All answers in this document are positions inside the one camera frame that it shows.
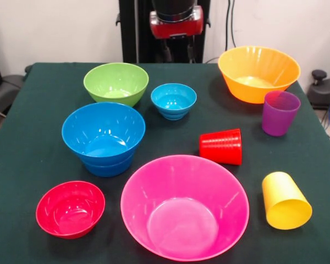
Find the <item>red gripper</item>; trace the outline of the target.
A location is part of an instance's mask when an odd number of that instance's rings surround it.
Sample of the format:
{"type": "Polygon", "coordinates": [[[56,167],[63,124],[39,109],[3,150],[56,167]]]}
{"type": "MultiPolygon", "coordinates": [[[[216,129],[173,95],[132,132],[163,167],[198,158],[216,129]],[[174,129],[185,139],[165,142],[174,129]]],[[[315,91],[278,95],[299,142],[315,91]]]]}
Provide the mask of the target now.
{"type": "Polygon", "coordinates": [[[150,12],[150,28],[153,36],[161,40],[163,60],[165,63],[172,62],[172,54],[167,45],[166,39],[176,37],[187,37],[187,53],[189,63],[195,63],[194,38],[191,36],[200,35],[204,28],[204,13],[200,5],[195,5],[190,16],[182,21],[165,22],[156,14],[156,11],[150,12]]]}

